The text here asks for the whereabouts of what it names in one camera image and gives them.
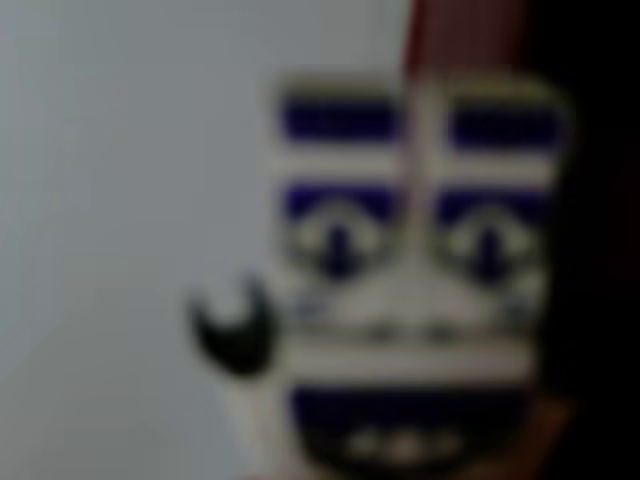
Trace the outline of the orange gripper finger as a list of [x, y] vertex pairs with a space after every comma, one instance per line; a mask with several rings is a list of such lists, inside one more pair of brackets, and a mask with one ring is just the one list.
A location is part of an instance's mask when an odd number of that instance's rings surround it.
[[529, 449], [530, 479], [570, 479], [578, 463], [574, 427], [576, 402], [561, 397], [542, 397], [533, 415], [533, 441]]

